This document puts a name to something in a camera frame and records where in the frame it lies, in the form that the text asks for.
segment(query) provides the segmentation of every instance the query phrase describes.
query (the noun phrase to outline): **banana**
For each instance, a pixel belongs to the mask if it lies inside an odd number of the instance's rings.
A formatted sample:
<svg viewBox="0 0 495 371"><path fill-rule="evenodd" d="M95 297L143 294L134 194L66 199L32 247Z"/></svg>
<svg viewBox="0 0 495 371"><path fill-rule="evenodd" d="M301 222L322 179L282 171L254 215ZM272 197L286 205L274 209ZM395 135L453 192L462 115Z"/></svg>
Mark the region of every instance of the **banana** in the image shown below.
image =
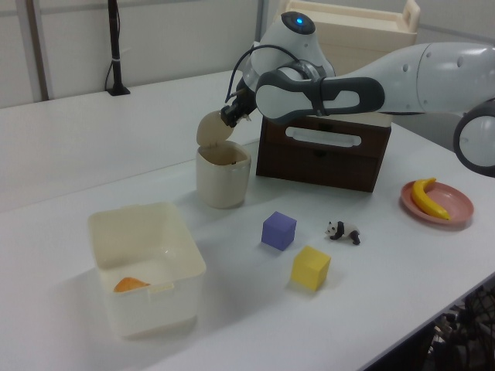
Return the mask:
<svg viewBox="0 0 495 371"><path fill-rule="evenodd" d="M450 220L450 215L442 206L428 197L425 189L430 184L436 182L435 178L419 179L412 185L411 197L415 204L424 213L437 218Z"/></svg>

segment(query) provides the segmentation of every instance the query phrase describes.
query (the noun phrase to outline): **white wall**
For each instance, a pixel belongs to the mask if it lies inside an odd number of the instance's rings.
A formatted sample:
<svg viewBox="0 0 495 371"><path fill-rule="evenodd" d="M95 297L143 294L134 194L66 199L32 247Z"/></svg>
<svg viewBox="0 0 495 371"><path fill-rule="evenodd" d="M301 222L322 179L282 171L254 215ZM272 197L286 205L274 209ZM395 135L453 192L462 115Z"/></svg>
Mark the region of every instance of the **white wall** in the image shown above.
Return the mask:
<svg viewBox="0 0 495 371"><path fill-rule="evenodd" d="M106 0L40 0L50 98L102 91ZM125 86L231 70L255 38L258 0L119 0Z"/></svg>
<svg viewBox="0 0 495 371"><path fill-rule="evenodd" d="M406 0L315 0L314 2L353 6L365 9L402 12ZM416 0L421 8L416 43L466 41L495 43L493 0ZM278 10L279 0L266 0L263 15L264 33ZM423 114L395 117L394 122L448 148L459 119L451 114Z"/></svg>
<svg viewBox="0 0 495 371"><path fill-rule="evenodd" d="M29 53L29 29L21 28L26 21L23 11L17 9L15 0L0 1L0 108L40 99L36 66Z"/></svg>

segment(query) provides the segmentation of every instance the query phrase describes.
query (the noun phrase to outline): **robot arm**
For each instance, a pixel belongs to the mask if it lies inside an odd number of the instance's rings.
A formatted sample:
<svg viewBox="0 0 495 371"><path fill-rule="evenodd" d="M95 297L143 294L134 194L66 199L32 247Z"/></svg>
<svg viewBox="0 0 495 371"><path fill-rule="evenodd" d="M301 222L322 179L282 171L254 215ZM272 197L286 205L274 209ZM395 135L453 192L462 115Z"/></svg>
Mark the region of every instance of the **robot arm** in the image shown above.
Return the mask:
<svg viewBox="0 0 495 371"><path fill-rule="evenodd" d="M410 46L347 75L316 81L280 68L261 75L256 88L259 111L279 123L371 111L462 115L494 97L495 48L469 43Z"/></svg>
<svg viewBox="0 0 495 371"><path fill-rule="evenodd" d="M225 124L234 127L256 108L280 124L307 115L454 113L463 117L454 137L457 157L474 172L495 177L493 46L409 46L336 77L314 23L288 12L268 29L261 47L250 52L236 98L221 111Z"/></svg>

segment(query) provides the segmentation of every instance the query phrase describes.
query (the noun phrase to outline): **box handle slot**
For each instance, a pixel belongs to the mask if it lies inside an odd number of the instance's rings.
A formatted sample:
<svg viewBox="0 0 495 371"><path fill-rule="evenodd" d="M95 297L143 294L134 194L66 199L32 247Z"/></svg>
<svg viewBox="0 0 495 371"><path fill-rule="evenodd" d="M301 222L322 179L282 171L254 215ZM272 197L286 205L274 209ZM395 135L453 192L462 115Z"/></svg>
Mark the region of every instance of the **box handle slot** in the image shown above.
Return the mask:
<svg viewBox="0 0 495 371"><path fill-rule="evenodd" d="M361 144L361 137L357 135L329 133L328 131L294 128L292 126L285 129L285 135L296 141L306 141L319 145L333 145L335 147L350 148Z"/></svg>
<svg viewBox="0 0 495 371"><path fill-rule="evenodd" d="M421 9L415 0L408 0L405 4L402 18L405 20L409 32L417 32L419 24L419 14Z"/></svg>

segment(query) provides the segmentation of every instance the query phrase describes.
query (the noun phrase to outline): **pink plate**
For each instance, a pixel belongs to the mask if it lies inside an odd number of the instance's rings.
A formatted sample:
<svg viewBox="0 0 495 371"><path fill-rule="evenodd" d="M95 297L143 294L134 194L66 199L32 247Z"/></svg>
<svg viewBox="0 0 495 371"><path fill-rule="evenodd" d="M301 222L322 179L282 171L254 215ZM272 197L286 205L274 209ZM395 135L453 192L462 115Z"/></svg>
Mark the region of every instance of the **pink plate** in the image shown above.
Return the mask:
<svg viewBox="0 0 495 371"><path fill-rule="evenodd" d="M432 223L438 224L462 224L467 222L474 213L474 206L464 193L461 193L449 185L434 182L427 189L428 196L445 207L449 212L450 220L436 218L423 213L411 198L411 190L414 182L404 185L401 190L401 200L413 214Z"/></svg>

